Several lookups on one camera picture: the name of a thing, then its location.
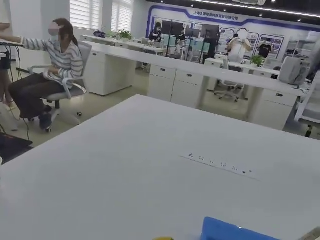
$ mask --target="ceiling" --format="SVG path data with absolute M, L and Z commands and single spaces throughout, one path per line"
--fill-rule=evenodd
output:
M 289 21 L 289 22 L 297 22 L 299 19 L 301 19 L 301 23 L 320 26 L 320 18 L 317 18 L 317 17 L 299 16 L 299 15 L 292 15 L 287 13 L 248 9 L 248 8 L 236 7 L 236 6 L 224 6 L 224 5 L 217 5 L 217 4 L 211 4 L 211 3 L 195 2 L 190 0 L 146 0 L 146 1 L 153 2 L 153 3 L 161 3 L 161 1 L 163 1 L 163 4 L 170 4 L 170 5 L 183 6 L 183 7 L 189 7 L 189 8 L 193 5 L 193 7 L 196 9 L 212 10 L 212 11 L 218 11 L 218 12 L 223 12 L 225 10 L 228 13 L 247 15 L 247 16 L 253 16 L 253 17 L 259 17 L 259 15 L 262 14 L 262 18 L 277 19 L 277 20 L 283 20 L 283 21 Z M 232 0 L 206 0 L 206 1 L 227 3 L 227 4 L 233 4 L 233 5 L 245 5 L 245 4 L 233 2 Z M 272 0 L 266 0 L 265 5 L 262 5 L 262 6 L 261 5 L 245 5 L 245 6 L 253 6 L 253 7 L 259 7 L 264 9 L 277 9 L 277 10 L 299 12 L 299 13 L 313 14 L 313 15 L 320 16 L 320 0 L 276 0 L 276 2 L 272 2 Z

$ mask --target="striped shirt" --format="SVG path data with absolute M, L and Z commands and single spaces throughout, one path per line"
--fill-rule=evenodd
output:
M 71 41 L 68 49 L 65 52 L 61 52 L 59 42 L 53 42 L 51 40 L 39 40 L 30 38 L 21 38 L 21 43 L 25 49 L 45 51 L 50 55 L 52 66 L 59 69 L 58 75 L 52 72 L 48 73 L 46 70 L 43 76 L 51 81 L 56 81 L 62 85 L 62 80 L 65 78 L 78 78 L 82 76 L 84 63 L 80 49 L 77 45 Z

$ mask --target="window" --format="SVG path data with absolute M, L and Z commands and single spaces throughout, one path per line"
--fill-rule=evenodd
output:
M 70 0 L 70 22 L 75 28 L 101 29 L 102 0 Z
M 134 0 L 113 0 L 111 30 L 131 30 Z

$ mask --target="ceiling light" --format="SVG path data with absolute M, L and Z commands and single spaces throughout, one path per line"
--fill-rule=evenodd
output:
M 308 13 L 303 13 L 303 12 L 285 11 L 285 10 L 262 8 L 262 7 L 256 7 L 256 6 L 238 5 L 238 4 L 216 2 L 216 1 L 209 1 L 209 0 L 189 0 L 189 1 L 198 2 L 198 3 L 205 3 L 205 4 L 216 4 L 216 5 L 222 5 L 222 6 L 228 6 L 228 7 L 237 7 L 237 8 L 243 8 L 243 9 L 254 9 L 254 10 L 274 12 L 274 13 L 299 15 L 299 16 L 304 16 L 304 17 L 312 17 L 312 18 L 320 19 L 320 15 L 308 14 Z

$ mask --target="chair armrest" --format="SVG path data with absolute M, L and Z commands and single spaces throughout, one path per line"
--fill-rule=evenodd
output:
M 76 77 L 76 78 L 70 78 L 70 77 L 67 77 L 67 78 L 64 78 L 62 80 L 62 85 L 63 85 L 63 88 L 68 96 L 68 99 L 71 99 L 72 96 L 71 96 L 71 93 L 70 93 L 70 90 L 68 88 L 68 83 L 73 83 L 75 81 L 78 81 L 78 80 L 84 80 L 84 78 L 81 76 L 81 77 Z
M 49 68 L 51 65 L 40 65 L 40 66 L 32 66 L 28 68 L 30 74 L 34 74 L 34 69 L 46 69 Z

